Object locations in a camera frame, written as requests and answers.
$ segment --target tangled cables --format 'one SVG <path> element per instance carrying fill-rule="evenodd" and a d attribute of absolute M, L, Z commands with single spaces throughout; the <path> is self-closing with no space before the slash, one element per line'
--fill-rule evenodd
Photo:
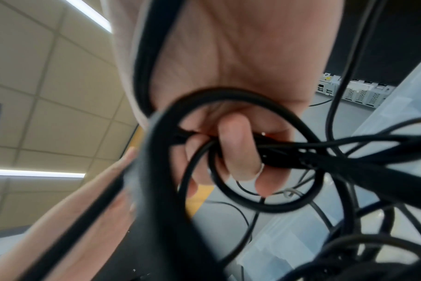
<path fill-rule="evenodd" d="M 399 123 L 373 135 L 342 139 L 334 139 L 333 136 L 334 117 L 341 97 L 360 62 L 385 1 L 370 0 L 366 8 L 341 84 L 332 99 L 326 122 L 325 142 L 321 142 L 306 124 L 288 109 L 262 95 L 237 88 L 202 89 L 176 101 L 166 111 L 153 114 L 149 99 L 152 70 L 182 3 L 183 0 L 153 0 L 147 11 L 135 61 L 134 88 L 139 107 L 146 116 L 153 117 L 137 161 L 126 170 L 124 176 L 119 177 L 106 189 L 20 280 L 42 280 L 110 204 L 122 189 L 124 182 L 134 191 L 133 199 L 138 208 L 137 223 L 143 233 L 144 247 L 136 250 L 144 257 L 153 280 L 225 280 L 223 268 L 249 242 L 260 212 L 292 212 L 308 204 L 312 204 L 320 214 L 329 229 L 329 235 L 313 261 L 294 269 L 284 276 L 282 281 L 300 278 L 339 281 L 421 280 L 421 245 L 390 235 L 395 220 L 394 208 L 398 208 L 421 235 L 421 223 L 405 206 L 407 204 L 421 209 L 421 177 L 386 168 L 389 164 L 421 159 L 421 135 L 392 134 L 400 128 L 421 123 L 421 118 Z M 200 106 L 223 100 L 245 102 L 266 108 L 286 120 L 306 138 L 306 143 L 295 143 L 278 142 L 262 135 L 254 136 L 257 150 L 265 165 L 315 172 L 313 176 L 288 190 L 297 194 L 295 200 L 270 205 L 265 203 L 264 198 L 258 201 L 250 200 L 228 187 L 216 169 L 216 157 L 221 156 L 216 138 L 204 144 L 191 158 L 177 191 L 171 176 L 170 148 L 184 143 L 193 134 L 181 130 L 178 124 Z M 353 152 L 371 142 L 394 142 L 396 145 L 370 155 L 349 158 Z M 339 147 L 345 144 L 356 146 L 344 153 Z M 215 185 L 235 203 L 256 212 L 239 244 L 218 262 L 190 222 L 184 207 L 188 183 L 194 168 L 207 152 L 209 171 Z M 343 220 L 334 226 L 320 208 L 313 204 L 313 199 L 323 187 L 325 173 L 332 176 L 343 209 Z M 312 186 L 305 193 L 296 190 L 310 181 Z M 380 201 L 359 208 L 355 185 L 374 192 Z M 378 210 L 384 212 L 379 233 L 362 234 L 360 218 Z M 361 244 L 365 245 L 365 250 L 359 254 Z M 384 245 L 410 251 L 417 255 L 418 261 L 411 265 L 396 262 L 378 263 L 376 257 Z"/>

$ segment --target ceiling light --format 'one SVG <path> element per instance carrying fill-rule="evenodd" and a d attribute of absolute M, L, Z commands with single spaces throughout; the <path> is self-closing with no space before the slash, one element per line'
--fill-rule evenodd
<path fill-rule="evenodd" d="M 79 178 L 82 179 L 86 174 L 78 173 L 58 173 L 58 172 L 42 172 L 42 171 L 24 171 L 24 170 L 2 170 L 1 176 L 34 176 L 47 178 Z"/>
<path fill-rule="evenodd" d="M 91 20 L 99 24 L 101 27 L 103 27 L 105 30 L 112 32 L 112 27 L 110 26 L 110 23 L 108 20 L 106 20 L 100 13 L 93 10 L 92 7 L 87 5 L 81 0 L 66 0 L 69 4 L 71 4 L 73 7 L 77 8 L 81 13 L 88 16 Z"/>

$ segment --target ceiling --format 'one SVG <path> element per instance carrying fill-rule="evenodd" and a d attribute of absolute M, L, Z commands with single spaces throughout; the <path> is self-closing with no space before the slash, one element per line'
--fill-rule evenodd
<path fill-rule="evenodd" d="M 0 177 L 0 229 L 33 223 L 125 149 L 137 123 L 110 39 L 63 0 L 0 0 L 0 169 L 86 173 Z"/>

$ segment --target hand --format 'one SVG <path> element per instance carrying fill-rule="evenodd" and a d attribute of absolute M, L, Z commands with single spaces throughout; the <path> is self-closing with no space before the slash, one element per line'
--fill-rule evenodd
<path fill-rule="evenodd" d="M 152 103 L 162 110 L 199 88 L 239 87 L 265 95 L 300 115 L 309 105 L 325 67 L 342 4 L 341 0 L 185 1 L 155 66 Z M 130 52 L 141 1 L 110 1 L 108 5 L 123 74 L 131 69 L 123 59 L 129 61 L 129 56 L 123 54 Z M 252 132 L 264 132 L 280 141 L 293 139 L 293 129 L 281 118 L 237 102 L 204 106 L 187 117 L 181 127 L 198 134 L 172 149 L 177 182 L 209 135 L 218 135 L 222 146 L 224 159 L 217 163 L 220 175 L 226 179 L 231 174 L 239 181 L 253 179 L 261 169 Z M 289 173 L 264 167 L 255 183 L 257 192 L 264 197 L 271 195 L 283 186 Z M 189 195 L 195 193 L 197 183 L 212 184 L 206 157 L 193 174 Z"/>
<path fill-rule="evenodd" d="M 17 280 L 98 198 L 135 156 L 135 150 L 130 149 L 122 159 L 40 218 L 18 245 L 0 257 L 0 281 Z M 126 235 L 134 219 L 133 209 L 127 191 L 123 190 L 52 270 L 46 281 L 91 280 Z"/>

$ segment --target clear plastic container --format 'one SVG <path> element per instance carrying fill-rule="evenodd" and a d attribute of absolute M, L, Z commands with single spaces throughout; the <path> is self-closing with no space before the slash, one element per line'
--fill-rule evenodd
<path fill-rule="evenodd" d="M 421 63 L 407 76 L 394 92 L 356 130 L 354 135 L 373 134 L 402 121 L 421 117 Z M 421 125 L 410 126 L 397 133 L 421 134 Z M 392 146 L 391 143 L 372 143 L 352 155 L 357 157 Z M 421 176 L 421 161 L 392 165 L 398 169 Z M 377 200 L 372 192 L 357 188 L 359 204 L 366 206 Z M 329 176 L 315 202 L 333 224 L 342 219 L 340 199 Z M 421 221 L 421 210 L 409 207 Z M 375 212 L 362 219 L 364 233 L 377 232 L 382 213 Z M 254 240 L 237 257 L 253 281 L 277 280 L 305 262 L 312 260 L 320 250 L 328 230 L 317 213 L 306 206 L 292 213 L 273 218 Z M 421 244 L 421 237 L 410 222 L 396 209 L 393 236 Z M 383 247 L 378 261 L 412 262 L 415 256 L 391 247 Z"/>

